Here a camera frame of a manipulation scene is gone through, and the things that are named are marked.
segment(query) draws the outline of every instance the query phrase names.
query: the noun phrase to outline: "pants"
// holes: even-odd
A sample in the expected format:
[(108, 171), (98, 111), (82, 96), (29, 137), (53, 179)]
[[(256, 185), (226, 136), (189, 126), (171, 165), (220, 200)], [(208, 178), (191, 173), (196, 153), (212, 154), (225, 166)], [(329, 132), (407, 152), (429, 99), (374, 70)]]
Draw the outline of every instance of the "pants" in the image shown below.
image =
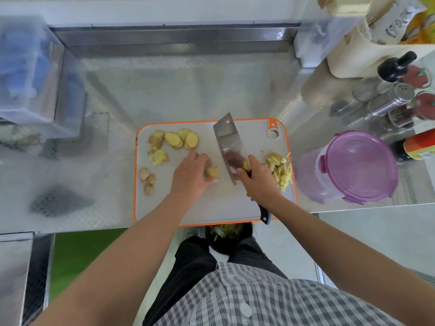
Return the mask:
[[(228, 262), (261, 268), (287, 279), (285, 274), (266, 257), (254, 237), (240, 241)], [(183, 241), (175, 254), (174, 267), (142, 325), (154, 325), (202, 278), (215, 271), (216, 264), (217, 261), (210, 254), (206, 239), (193, 236)]]

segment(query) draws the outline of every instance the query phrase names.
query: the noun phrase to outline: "shirt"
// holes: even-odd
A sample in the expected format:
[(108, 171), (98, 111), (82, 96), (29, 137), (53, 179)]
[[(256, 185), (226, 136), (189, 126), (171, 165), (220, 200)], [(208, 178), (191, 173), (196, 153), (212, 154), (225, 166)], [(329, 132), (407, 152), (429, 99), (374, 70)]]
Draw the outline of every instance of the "shirt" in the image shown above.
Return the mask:
[(218, 263), (155, 325), (402, 325), (367, 302), (305, 279)]

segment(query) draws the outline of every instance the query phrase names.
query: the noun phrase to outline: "purple lid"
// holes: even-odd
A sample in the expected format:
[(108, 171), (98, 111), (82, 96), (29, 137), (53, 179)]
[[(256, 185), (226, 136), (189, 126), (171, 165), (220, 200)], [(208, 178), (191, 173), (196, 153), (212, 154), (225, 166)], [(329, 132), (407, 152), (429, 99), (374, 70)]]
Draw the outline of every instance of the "purple lid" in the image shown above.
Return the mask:
[(391, 197), (399, 171), (390, 149), (377, 137), (349, 130), (335, 135), (324, 155), (326, 173), (347, 202)]

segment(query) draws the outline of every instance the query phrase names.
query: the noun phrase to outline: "black bottle cap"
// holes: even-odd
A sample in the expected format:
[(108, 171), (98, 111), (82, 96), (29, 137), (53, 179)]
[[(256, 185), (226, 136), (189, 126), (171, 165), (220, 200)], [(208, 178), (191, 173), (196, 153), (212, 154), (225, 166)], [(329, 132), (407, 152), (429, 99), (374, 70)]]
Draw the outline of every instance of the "black bottle cap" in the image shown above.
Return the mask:
[(417, 59), (413, 51), (408, 51), (402, 57), (389, 58), (378, 66), (378, 76), (387, 82), (397, 82), (408, 72), (408, 65)]

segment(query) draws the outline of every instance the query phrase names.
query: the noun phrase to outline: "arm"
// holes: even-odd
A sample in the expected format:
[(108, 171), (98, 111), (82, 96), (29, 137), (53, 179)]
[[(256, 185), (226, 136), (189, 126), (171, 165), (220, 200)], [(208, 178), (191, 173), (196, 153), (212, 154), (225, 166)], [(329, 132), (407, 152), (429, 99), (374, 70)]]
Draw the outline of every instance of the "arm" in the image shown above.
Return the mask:
[(252, 179), (238, 174), (248, 197), (291, 232), (337, 287), (406, 325), (435, 324), (435, 289), (398, 263), (284, 198), (270, 170), (249, 157)]
[(34, 326), (131, 326), (184, 214), (215, 179), (195, 151), (174, 172), (171, 192), (90, 264)]

